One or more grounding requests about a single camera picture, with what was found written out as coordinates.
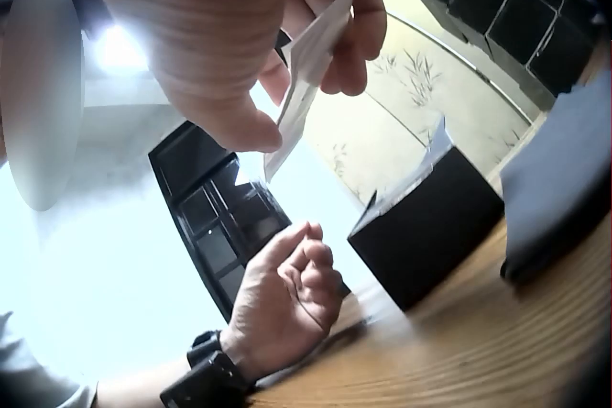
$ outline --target paper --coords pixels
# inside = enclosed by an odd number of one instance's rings
[[[352,0],[334,1],[297,40],[283,48],[291,82],[277,121],[283,145],[277,152],[264,154],[266,183],[270,183],[304,134],[306,116],[332,61],[332,51],[349,21],[351,5]]]
[[[446,130],[446,119],[442,117],[427,146],[419,166],[408,174],[398,185],[393,187],[387,194],[374,193],[366,210],[359,218],[353,233],[365,226],[370,221],[387,213],[395,207],[406,196],[411,193],[420,183],[433,171],[436,163],[452,148],[453,141]]]

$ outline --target window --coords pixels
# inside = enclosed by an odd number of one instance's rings
[[[236,155],[184,123],[150,154],[153,171],[193,264],[230,319],[247,262],[291,222]]]

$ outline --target watch strap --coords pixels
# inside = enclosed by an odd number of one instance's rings
[[[210,357],[216,351],[222,352],[219,330],[207,331],[199,335],[194,341],[192,348],[187,351],[187,361],[189,366],[194,368],[201,361]]]
[[[160,394],[166,408],[241,408],[249,390],[230,358],[216,351]]]

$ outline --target wooden table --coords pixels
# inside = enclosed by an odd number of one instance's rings
[[[407,314],[378,284],[351,294],[330,346],[255,406],[556,406],[610,329],[610,223],[520,291],[499,277],[501,221]]]

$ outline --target white envelope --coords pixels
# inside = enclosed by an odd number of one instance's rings
[[[283,48],[291,75],[277,121],[283,146],[277,152],[263,155],[266,183],[270,183],[304,134],[306,115],[349,21],[351,6],[352,0],[334,1],[296,40]]]

